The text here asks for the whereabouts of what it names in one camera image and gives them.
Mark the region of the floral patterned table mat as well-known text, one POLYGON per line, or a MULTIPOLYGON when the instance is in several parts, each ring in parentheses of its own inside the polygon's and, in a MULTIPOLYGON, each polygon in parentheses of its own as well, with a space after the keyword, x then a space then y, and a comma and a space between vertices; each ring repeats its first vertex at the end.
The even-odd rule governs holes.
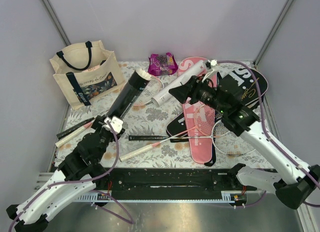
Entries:
MULTIPOLYGON (((128 80, 135 69, 142 68, 148 70, 149 62, 119 62, 119 67, 123 72, 125 78, 128 80)), ((243 66, 233 63, 225 63, 221 65, 219 71, 233 70, 235 68, 243 68, 243 66)), ((164 85, 168 85, 177 77, 174 75, 160 76, 160 80, 164 85)), ((91 106, 83 107, 78 110, 70 109, 68 117, 66 118, 65 129, 80 123, 88 118, 96 116, 109 109, 114 100, 119 95, 120 90, 116 90, 97 101, 93 102, 91 106)), ((182 105, 174 98, 169 99, 162 106, 149 104, 141 107, 132 107, 124 117, 125 133, 119 139, 119 153, 120 156, 125 155, 135 149, 150 144, 152 141, 129 141, 129 135, 166 135, 167 125, 180 113, 183 114, 182 105)), ((72 152, 77 143, 83 136, 89 132, 94 132, 92 129, 86 129, 83 133, 74 139, 62 145, 56 150, 54 155, 52 169, 57 168, 58 165, 65 159, 65 157, 72 152)), ((272 169, 272 165, 257 151, 247 155, 230 156, 216 152, 217 160, 212 168, 226 169, 231 168, 237 163, 246 164, 252 168, 272 169)), ((105 167, 111 167, 115 161, 116 145, 114 142, 107 147, 101 164, 105 167)), ((154 149, 144 152, 134 158, 116 164, 119 168, 204 168, 193 161, 191 157, 189 142, 175 142, 166 141, 154 149)))

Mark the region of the pink frame badminton racket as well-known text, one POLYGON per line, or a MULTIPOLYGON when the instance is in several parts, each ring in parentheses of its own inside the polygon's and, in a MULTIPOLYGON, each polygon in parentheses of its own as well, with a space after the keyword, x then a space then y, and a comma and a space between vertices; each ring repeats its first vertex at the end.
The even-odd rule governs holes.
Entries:
MULTIPOLYGON (((152 103, 152 97, 156 95, 160 90, 164 88, 163 82, 156 76, 151 75, 151 80, 142 93, 135 100, 132 107, 143 107, 152 103)), ((58 141, 55 143, 57 148, 60 148, 64 144, 69 142, 69 140, 58 141)))

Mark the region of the pink racket cover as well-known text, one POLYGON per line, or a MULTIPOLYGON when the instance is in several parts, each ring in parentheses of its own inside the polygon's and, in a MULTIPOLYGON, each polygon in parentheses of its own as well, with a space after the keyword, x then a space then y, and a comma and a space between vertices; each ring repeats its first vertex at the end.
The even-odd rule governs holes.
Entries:
POLYGON ((200 107, 202 104, 200 102, 190 105, 189 103, 185 103, 182 105, 184 121, 186 125, 186 129, 190 129, 187 131, 187 135, 189 137, 189 148, 191 158, 194 162, 204 165, 209 163, 209 166, 214 164, 213 162, 213 144, 211 138, 201 138, 205 136, 200 133, 196 128, 194 123, 194 112, 200 107))

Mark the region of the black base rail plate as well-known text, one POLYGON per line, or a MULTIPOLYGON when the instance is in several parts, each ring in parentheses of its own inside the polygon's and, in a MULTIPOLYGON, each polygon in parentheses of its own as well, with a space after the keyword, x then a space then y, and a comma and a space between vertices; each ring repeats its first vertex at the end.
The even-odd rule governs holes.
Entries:
POLYGON ((108 192, 182 191, 239 192, 244 186, 229 169, 115 168, 106 177, 108 192))

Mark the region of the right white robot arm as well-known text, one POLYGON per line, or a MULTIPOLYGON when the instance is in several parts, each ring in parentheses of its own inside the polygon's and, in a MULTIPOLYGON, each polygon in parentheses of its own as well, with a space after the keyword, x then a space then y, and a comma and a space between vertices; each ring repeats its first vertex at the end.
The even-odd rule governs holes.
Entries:
POLYGON ((168 92, 182 104, 201 102, 220 112, 223 125, 276 169, 272 173, 237 164, 227 178, 231 189, 255 187, 275 194, 285 206, 296 210, 320 187, 320 166, 311 166, 298 158, 266 129, 264 116, 258 116, 243 103, 243 90, 234 78, 220 76, 217 86, 213 87, 208 74, 193 75, 185 84, 168 92))

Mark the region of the black shuttlecock tube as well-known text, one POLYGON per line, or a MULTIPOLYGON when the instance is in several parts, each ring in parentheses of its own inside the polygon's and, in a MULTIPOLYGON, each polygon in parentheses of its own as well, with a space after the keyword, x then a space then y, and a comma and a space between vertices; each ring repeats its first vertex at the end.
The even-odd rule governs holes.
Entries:
POLYGON ((141 78, 135 70, 106 113, 106 116, 110 118, 116 116, 123 119, 149 82, 141 78))

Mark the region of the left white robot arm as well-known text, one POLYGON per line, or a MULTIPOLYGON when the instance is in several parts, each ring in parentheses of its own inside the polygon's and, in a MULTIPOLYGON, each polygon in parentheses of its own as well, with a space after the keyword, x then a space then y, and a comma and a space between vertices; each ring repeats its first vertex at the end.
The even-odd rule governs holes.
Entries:
POLYGON ((82 138, 34 195, 24 203, 12 204, 6 209, 12 220, 9 231, 42 232, 63 208, 78 197, 107 187, 108 174, 115 166, 105 169, 101 159, 109 143, 119 142, 124 132, 123 120, 117 116, 97 116, 93 128, 95 131, 82 138))

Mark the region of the white shuttlecock mid table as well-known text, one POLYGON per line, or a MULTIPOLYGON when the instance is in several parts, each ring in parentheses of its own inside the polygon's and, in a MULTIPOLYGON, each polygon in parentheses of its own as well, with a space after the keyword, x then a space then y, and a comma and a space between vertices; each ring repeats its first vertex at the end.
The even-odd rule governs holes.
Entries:
POLYGON ((146 80, 146 81, 150 81, 151 80, 151 75, 148 73, 148 72, 146 72, 145 70, 143 70, 143 69, 137 69, 136 71, 135 71, 141 78, 143 78, 144 80, 146 80))

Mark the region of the black racket cover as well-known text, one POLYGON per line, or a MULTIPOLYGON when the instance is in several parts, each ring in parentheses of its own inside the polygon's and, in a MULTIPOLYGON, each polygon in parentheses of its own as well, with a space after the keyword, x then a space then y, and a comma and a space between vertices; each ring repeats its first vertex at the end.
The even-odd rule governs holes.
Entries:
POLYGON ((248 108, 255 110, 259 107, 259 99, 256 83, 258 83, 261 101, 264 101, 264 95, 269 88, 267 79, 257 70, 251 68, 255 79, 252 74, 246 68, 234 68, 226 71, 220 70, 222 80, 235 80, 241 91, 241 101, 248 108))

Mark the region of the beige canvas tote bag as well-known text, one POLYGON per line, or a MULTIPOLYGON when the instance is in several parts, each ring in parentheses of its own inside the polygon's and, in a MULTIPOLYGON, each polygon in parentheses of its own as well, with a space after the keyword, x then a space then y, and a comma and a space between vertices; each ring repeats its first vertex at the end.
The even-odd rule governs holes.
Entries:
POLYGON ((71 44, 49 61, 53 77, 73 110, 90 106, 126 81, 115 52, 106 50, 101 40, 71 44))

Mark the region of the white shuttlecock tube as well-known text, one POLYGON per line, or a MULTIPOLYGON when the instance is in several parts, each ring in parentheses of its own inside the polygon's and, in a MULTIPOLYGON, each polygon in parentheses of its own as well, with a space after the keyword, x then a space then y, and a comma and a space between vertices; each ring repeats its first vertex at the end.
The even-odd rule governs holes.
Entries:
POLYGON ((206 71, 206 61, 204 57, 188 57, 182 60, 178 66, 177 78, 154 95, 151 102, 157 107, 162 106, 173 97, 169 93, 170 89, 184 85, 192 76, 198 76, 206 71))

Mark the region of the purple snack packet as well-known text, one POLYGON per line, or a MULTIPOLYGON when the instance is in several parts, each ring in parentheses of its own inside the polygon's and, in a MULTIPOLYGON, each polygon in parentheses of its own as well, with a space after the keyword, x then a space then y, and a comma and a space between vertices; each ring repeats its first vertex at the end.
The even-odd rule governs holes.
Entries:
POLYGON ((151 54, 148 59, 148 73, 153 76, 173 75, 178 70, 175 57, 170 52, 165 54, 151 54))

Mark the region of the black frame badminton racket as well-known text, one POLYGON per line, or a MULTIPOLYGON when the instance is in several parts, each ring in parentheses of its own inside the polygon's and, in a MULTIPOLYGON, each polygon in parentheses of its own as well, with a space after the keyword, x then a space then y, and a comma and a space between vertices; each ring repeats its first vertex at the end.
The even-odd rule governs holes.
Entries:
POLYGON ((60 132, 59 134, 57 134, 58 141, 60 142, 60 141, 72 140, 74 137, 78 136, 83 131, 90 128, 97 117, 103 117, 105 115, 106 115, 106 112, 100 113, 100 114, 96 115, 95 117, 91 117, 89 119, 86 119, 86 120, 72 126, 71 128, 69 128, 63 132, 60 132))

